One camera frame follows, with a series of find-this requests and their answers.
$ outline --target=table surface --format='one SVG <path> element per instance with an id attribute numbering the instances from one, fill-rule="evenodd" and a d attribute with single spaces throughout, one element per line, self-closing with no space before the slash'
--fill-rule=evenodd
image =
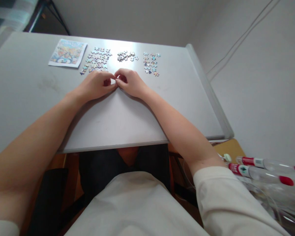
<path id="1" fill-rule="evenodd" d="M 61 38 L 88 43 L 78 69 L 48 66 Z M 119 68 L 136 70 L 149 87 L 208 139 L 229 135 L 221 123 L 220 115 L 224 113 L 214 108 L 208 85 L 204 86 L 207 79 L 203 72 L 199 76 L 201 65 L 195 65 L 187 47 L 13 32 L 0 48 L 0 152 L 83 81 L 88 72 L 82 76 L 79 72 L 94 47 L 111 49 L 109 72 Z M 134 51 L 139 60 L 117 61 L 117 53 L 124 50 Z M 161 54 L 157 58 L 159 77 L 145 73 L 144 52 Z M 60 150 L 75 152 L 166 142 L 167 137 L 148 106 L 118 88 L 86 104 L 72 122 Z"/>

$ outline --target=sleeve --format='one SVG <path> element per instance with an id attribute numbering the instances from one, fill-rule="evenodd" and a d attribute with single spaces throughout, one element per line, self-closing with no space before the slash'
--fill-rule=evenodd
<path id="1" fill-rule="evenodd" d="M 0 220 L 0 236 L 19 236 L 20 230 L 16 223 Z"/>
<path id="2" fill-rule="evenodd" d="M 193 177 L 204 229 L 211 236 L 289 235 L 225 167 Z"/>

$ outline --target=puzzle picture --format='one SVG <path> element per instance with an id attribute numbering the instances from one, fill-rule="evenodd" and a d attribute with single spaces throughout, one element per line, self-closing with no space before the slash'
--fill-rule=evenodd
<path id="1" fill-rule="evenodd" d="M 78 68 L 87 43 L 60 39 L 48 65 Z"/>

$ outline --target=cable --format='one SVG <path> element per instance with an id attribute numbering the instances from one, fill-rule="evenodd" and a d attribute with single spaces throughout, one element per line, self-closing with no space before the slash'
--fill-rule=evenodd
<path id="1" fill-rule="evenodd" d="M 235 42 L 235 44 L 230 48 L 230 50 L 226 53 L 226 55 L 215 65 L 212 67 L 212 69 L 210 69 L 208 73 L 210 73 L 222 60 L 224 60 L 227 55 L 231 52 L 231 50 L 234 48 L 234 46 L 239 42 L 239 40 L 246 34 L 246 36 L 244 37 L 244 39 L 240 42 L 240 44 L 237 46 L 237 48 L 232 52 L 232 54 L 230 55 L 230 57 L 227 59 L 227 61 L 225 62 L 225 64 L 214 74 L 214 76 L 210 79 L 210 82 L 215 78 L 215 76 L 227 65 L 227 63 L 229 62 L 229 60 L 232 58 L 232 56 L 234 55 L 234 53 L 237 51 L 237 49 L 239 48 L 239 46 L 245 41 L 245 39 L 248 37 L 248 35 L 250 34 L 250 32 L 261 22 L 265 19 L 265 17 L 276 7 L 276 5 L 280 2 L 280 0 L 278 0 L 272 7 L 271 9 L 251 28 L 251 26 L 255 23 L 255 21 L 258 19 L 258 17 L 264 12 L 264 10 L 270 5 L 270 3 L 273 0 L 271 0 L 264 8 L 263 10 L 258 14 L 257 18 L 255 18 L 255 20 L 252 22 L 252 24 L 250 25 L 250 27 L 245 31 L 245 33 Z"/>
<path id="2" fill-rule="evenodd" d="M 196 189 L 196 187 L 192 185 L 192 183 L 190 182 L 190 180 L 188 179 L 188 177 L 187 177 L 187 175 L 186 175 L 186 172 L 185 172 L 185 159 L 184 159 L 184 162 L 183 162 L 183 170 L 184 170 L 184 174 L 185 174 L 185 176 L 186 176 L 186 178 L 187 178 L 189 184 L 190 184 L 194 189 Z"/>
<path id="3" fill-rule="evenodd" d="M 273 2 L 273 0 L 271 0 L 263 9 L 262 11 L 257 15 L 257 17 L 253 20 L 253 22 L 250 24 L 250 26 L 248 27 L 248 29 L 245 31 L 245 33 L 242 34 L 242 36 L 240 36 L 240 38 L 233 44 L 233 46 L 230 48 L 230 50 L 226 53 L 226 55 L 221 59 L 219 60 L 218 63 L 215 64 L 215 66 L 213 66 L 211 68 L 211 70 L 213 70 L 222 60 L 224 60 L 227 55 L 229 54 L 229 52 L 233 49 L 233 47 L 235 47 L 236 43 L 238 43 L 238 41 L 248 32 L 248 30 L 253 26 L 253 24 L 256 22 L 256 20 L 258 19 L 258 17 L 264 12 L 264 10 L 270 5 L 270 3 Z"/>
<path id="4" fill-rule="evenodd" d="M 177 194 L 176 194 L 176 197 L 179 198 L 179 199 L 182 200 L 182 201 L 185 201 L 185 202 L 187 201 L 187 200 L 185 200 L 185 199 L 183 199 L 183 198 L 178 197 Z"/>

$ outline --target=bottle label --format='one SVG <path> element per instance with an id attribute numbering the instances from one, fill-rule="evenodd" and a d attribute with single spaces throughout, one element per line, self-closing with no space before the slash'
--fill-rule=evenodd
<path id="1" fill-rule="evenodd" d="M 255 166 L 259 168 L 264 168 L 262 158 L 253 158 L 253 157 L 243 157 L 242 162 L 246 166 Z"/>
<path id="2" fill-rule="evenodd" d="M 229 168 L 234 174 L 237 174 L 237 175 L 240 175 L 240 176 L 244 176 L 244 177 L 251 178 L 251 176 L 249 175 L 249 167 L 248 167 L 248 166 L 229 163 L 228 168 Z"/>

